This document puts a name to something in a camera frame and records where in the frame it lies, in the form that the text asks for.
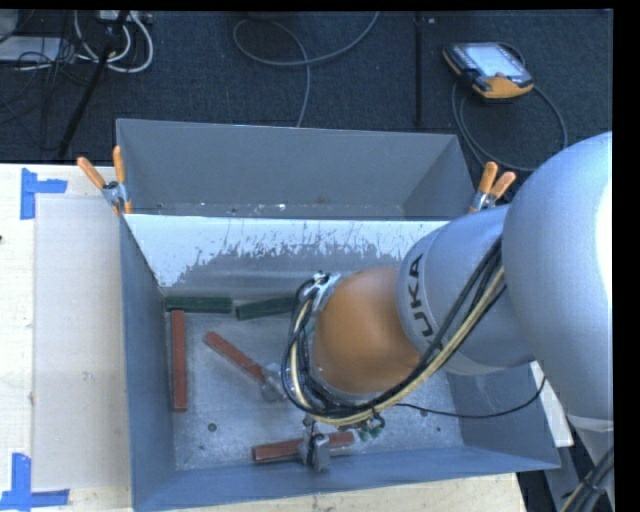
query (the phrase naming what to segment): black wire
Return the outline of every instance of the black wire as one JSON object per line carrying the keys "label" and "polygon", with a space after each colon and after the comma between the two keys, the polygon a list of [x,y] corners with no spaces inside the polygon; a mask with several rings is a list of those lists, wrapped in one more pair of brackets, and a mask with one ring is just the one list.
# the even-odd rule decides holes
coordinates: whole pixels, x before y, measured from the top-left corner
{"label": "black wire", "polygon": [[594,494],[602,494],[602,489],[599,486],[613,468],[614,449],[612,446],[583,478],[575,492],[562,507],[562,512],[590,511],[597,501],[597,499],[594,500]]}
{"label": "black wire", "polygon": [[408,407],[410,409],[416,409],[422,413],[425,414],[439,414],[441,416],[450,416],[453,418],[465,418],[465,419],[473,419],[473,420],[482,420],[482,419],[486,419],[486,418],[497,418],[499,416],[505,416],[507,414],[511,414],[513,412],[519,411],[520,409],[524,409],[525,407],[527,407],[528,405],[530,405],[532,402],[534,402],[542,393],[542,389],[544,388],[545,383],[547,382],[547,378],[543,377],[542,378],[542,382],[540,383],[540,386],[538,386],[538,389],[536,390],[535,394],[529,398],[529,400],[527,400],[526,402],[513,407],[511,409],[507,409],[506,411],[500,411],[500,412],[495,412],[495,413],[491,413],[491,414],[459,414],[456,412],[447,412],[447,411],[439,411],[437,409],[429,409],[427,407],[420,407],[419,405],[415,405],[415,404],[407,404],[407,403],[399,403],[396,404],[396,407]]}
{"label": "black wire", "polygon": [[[372,410],[372,411],[375,412],[375,408],[378,405],[380,405],[381,403],[385,402],[389,398],[392,398],[396,393],[401,391],[408,384],[410,384],[412,381],[414,381],[416,378],[418,378],[420,376],[420,374],[426,369],[426,367],[430,363],[431,356],[432,356],[433,352],[435,352],[435,350],[437,348],[441,347],[442,339],[444,338],[444,336],[446,335],[446,333],[450,329],[450,327],[451,327],[454,319],[456,318],[456,316],[458,316],[458,314],[459,314],[459,312],[460,312],[460,310],[462,308],[462,305],[467,300],[468,295],[469,295],[471,289],[473,288],[473,286],[475,286],[475,284],[478,281],[478,279],[481,279],[482,276],[485,273],[493,274],[495,272],[495,270],[496,270],[496,267],[499,266],[500,258],[499,257],[496,258],[496,255],[498,255],[498,256],[500,255],[501,246],[502,246],[502,237],[500,236],[491,245],[490,249],[487,251],[487,253],[483,257],[483,259],[480,261],[480,263],[475,268],[474,272],[469,277],[469,279],[468,279],[467,283],[465,284],[464,288],[461,290],[456,302],[454,303],[453,307],[449,311],[449,313],[447,315],[447,318],[445,319],[445,321],[443,322],[440,330],[436,334],[436,337],[434,338],[434,341],[432,342],[430,347],[427,349],[425,354],[422,356],[422,358],[420,360],[420,363],[409,374],[409,376],[407,378],[405,378],[402,382],[400,382],[396,386],[390,388],[389,390],[385,391],[384,393],[378,395],[376,398],[374,398],[372,400],[369,400],[368,402],[363,403],[363,404],[348,404],[348,405],[346,405],[346,404],[344,404],[343,401],[340,401],[338,403],[333,403],[332,400],[327,400],[328,396],[327,396],[326,392],[323,391],[323,393],[320,396],[322,397],[323,402],[325,404],[327,404],[327,406],[322,411],[318,411],[318,410],[314,410],[313,408],[305,407],[304,405],[300,404],[300,402],[293,396],[292,392],[290,391],[291,382],[289,380],[289,375],[287,373],[289,371],[288,370],[288,359],[289,359],[289,356],[291,354],[291,349],[293,347],[293,344],[297,340],[296,333],[292,333],[292,335],[290,337],[289,345],[287,347],[287,350],[285,351],[285,356],[283,358],[282,367],[281,367],[283,385],[285,387],[285,391],[286,391],[287,395],[289,396],[289,398],[296,405],[296,407],[298,407],[299,409],[301,409],[301,410],[303,410],[305,412],[308,412],[308,413],[311,413],[311,414],[322,414],[325,417],[330,417],[330,418],[340,418],[340,417],[345,417],[345,416],[351,416],[353,414],[357,414],[359,412],[363,412],[363,411],[367,411],[367,410]],[[489,303],[488,307],[485,309],[485,311],[483,313],[483,316],[490,309],[490,307],[493,306],[493,304],[500,297],[500,295],[502,294],[503,291],[504,291],[504,287],[499,291],[499,293],[496,296],[494,296],[492,298],[492,300]],[[310,317],[310,313],[308,315],[306,315],[306,320],[303,320],[301,322],[299,331],[304,329],[304,326],[306,325],[306,321],[308,321],[309,317]],[[299,377],[298,382],[301,382],[304,379],[304,376],[300,375],[300,371],[298,371],[298,374],[299,374],[298,375],[298,377]]]}
{"label": "black wire", "polygon": [[[452,105],[452,108],[453,108],[453,116],[454,116],[454,119],[456,121],[456,124],[458,125],[460,133],[462,134],[462,137],[467,142],[467,145],[468,145],[469,149],[473,153],[473,156],[476,158],[478,163],[481,166],[484,166],[484,164],[486,163],[487,160],[492,160],[492,161],[496,162],[497,164],[502,165],[503,167],[512,169],[514,171],[520,171],[520,172],[533,172],[533,171],[535,171],[537,169],[537,167],[523,167],[523,166],[519,166],[519,165],[513,165],[513,164],[511,164],[509,162],[506,162],[506,161],[504,161],[504,160],[492,155],[486,149],[484,149],[481,146],[481,144],[471,135],[471,133],[469,131],[469,128],[467,127],[467,124],[464,121],[463,112],[464,112],[464,106],[465,106],[467,100],[470,97],[473,96],[473,93],[470,92],[466,96],[464,96],[462,98],[462,100],[460,101],[460,104],[458,105],[456,103],[456,91],[457,91],[458,83],[459,83],[458,81],[454,82],[453,88],[452,88],[452,91],[451,91],[451,105]],[[557,117],[558,122],[560,124],[560,128],[562,130],[562,147],[560,148],[560,150],[565,149],[569,144],[569,135],[568,135],[567,126],[566,126],[565,121],[564,121],[564,119],[562,117],[562,114],[560,113],[558,108],[555,106],[555,104],[553,103],[551,98],[549,98],[549,96],[547,96],[542,91],[542,89],[540,89],[539,86],[537,86],[537,85],[534,86],[532,90],[534,92],[538,93],[542,97],[542,99],[551,107],[551,110],[553,111],[553,113]]]}

